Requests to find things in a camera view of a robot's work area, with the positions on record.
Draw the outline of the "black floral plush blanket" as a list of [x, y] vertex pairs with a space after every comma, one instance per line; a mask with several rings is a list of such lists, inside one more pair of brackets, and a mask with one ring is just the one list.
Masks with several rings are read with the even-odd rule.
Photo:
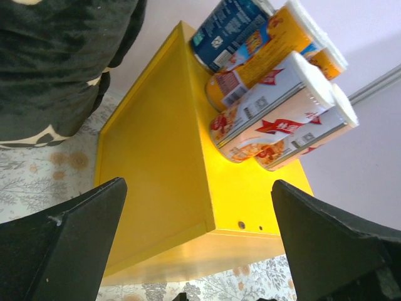
[[1, 2], [1, 147], [58, 145], [99, 107], [145, 1]]

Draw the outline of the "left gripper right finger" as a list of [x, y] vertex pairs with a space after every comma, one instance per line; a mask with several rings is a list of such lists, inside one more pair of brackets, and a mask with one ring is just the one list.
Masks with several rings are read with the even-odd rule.
[[298, 300], [400, 300], [400, 231], [284, 180], [271, 197]]

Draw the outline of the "floral patterned table mat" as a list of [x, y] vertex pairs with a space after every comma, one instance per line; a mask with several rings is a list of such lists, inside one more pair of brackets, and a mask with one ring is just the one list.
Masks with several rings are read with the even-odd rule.
[[[120, 103], [106, 95], [80, 131], [55, 147], [1, 150], [1, 222], [12, 221], [78, 196], [93, 187], [98, 133]], [[238, 300], [296, 300], [285, 256], [198, 280], [101, 287], [97, 300], [172, 300], [220, 294]]]

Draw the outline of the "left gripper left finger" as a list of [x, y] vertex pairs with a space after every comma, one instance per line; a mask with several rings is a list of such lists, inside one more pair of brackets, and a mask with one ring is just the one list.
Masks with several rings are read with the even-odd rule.
[[1, 223], [1, 300], [95, 300], [126, 195], [116, 177]]

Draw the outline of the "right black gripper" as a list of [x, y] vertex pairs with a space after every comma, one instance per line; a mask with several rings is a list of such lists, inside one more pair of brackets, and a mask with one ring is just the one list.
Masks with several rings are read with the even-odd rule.
[[189, 295], [189, 293], [187, 292], [181, 292], [178, 293], [173, 299], [173, 301], [189, 301], [189, 300], [238, 300], [238, 298], [235, 297], [227, 297], [225, 295], [218, 295], [216, 297], [195, 297], [195, 296], [191, 296]]

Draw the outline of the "blue soup can top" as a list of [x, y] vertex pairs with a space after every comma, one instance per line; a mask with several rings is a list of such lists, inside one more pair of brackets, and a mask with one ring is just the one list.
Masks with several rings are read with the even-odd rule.
[[209, 72], [219, 71], [274, 12], [269, 1], [220, 1], [190, 39], [194, 56]]

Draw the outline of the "can with white lid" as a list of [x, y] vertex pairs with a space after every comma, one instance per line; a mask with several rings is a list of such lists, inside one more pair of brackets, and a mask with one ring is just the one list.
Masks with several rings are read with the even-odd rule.
[[227, 160], [242, 162], [334, 105], [331, 83], [317, 66], [293, 51], [212, 120], [209, 133]]
[[259, 153], [255, 160], [261, 167], [276, 171], [359, 126], [348, 97], [338, 85], [332, 87], [335, 106]]

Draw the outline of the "yellow wooden shelf cabinet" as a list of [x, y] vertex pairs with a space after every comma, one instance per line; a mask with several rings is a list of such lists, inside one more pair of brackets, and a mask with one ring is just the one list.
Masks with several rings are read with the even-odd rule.
[[104, 285], [194, 280], [282, 255], [272, 186], [311, 193], [299, 161], [269, 172], [214, 147], [193, 32], [173, 29], [100, 131], [95, 184], [122, 177], [128, 187]]

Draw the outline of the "tall porridge can plastic lid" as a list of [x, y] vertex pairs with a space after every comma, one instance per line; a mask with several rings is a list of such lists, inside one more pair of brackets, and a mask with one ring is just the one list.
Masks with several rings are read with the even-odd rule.
[[299, 1], [286, 1], [230, 57], [221, 68], [227, 73], [261, 52], [272, 64], [297, 51], [329, 80], [343, 73], [348, 62]]

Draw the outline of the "yellow orange can plastic lid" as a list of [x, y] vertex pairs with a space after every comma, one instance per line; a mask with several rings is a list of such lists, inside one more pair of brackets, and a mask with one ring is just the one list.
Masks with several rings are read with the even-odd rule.
[[263, 46], [249, 55], [241, 48], [235, 52], [233, 58], [235, 62], [227, 63], [206, 84], [206, 97], [220, 112], [238, 101], [257, 83], [266, 82], [273, 85], [275, 76], [291, 61], [299, 63], [302, 70], [321, 74], [320, 69], [309, 63], [302, 54], [289, 49], [274, 54], [272, 50]]

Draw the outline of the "aluminium corner post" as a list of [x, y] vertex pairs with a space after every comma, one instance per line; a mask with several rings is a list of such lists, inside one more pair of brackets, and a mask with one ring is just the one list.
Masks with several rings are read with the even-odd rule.
[[353, 93], [349, 98], [351, 104], [356, 105], [359, 102], [369, 99], [370, 97], [385, 90], [391, 85], [399, 82], [400, 77], [401, 77], [401, 64], [397, 65], [395, 68], [391, 69], [384, 75], [378, 77], [376, 80], [372, 81], [365, 87]]

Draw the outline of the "can with white lid front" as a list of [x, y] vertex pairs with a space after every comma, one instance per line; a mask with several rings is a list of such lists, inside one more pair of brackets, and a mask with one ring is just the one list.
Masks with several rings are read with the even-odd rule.
[[227, 160], [242, 162], [334, 105], [331, 83], [317, 66], [293, 51], [212, 120], [209, 133]]

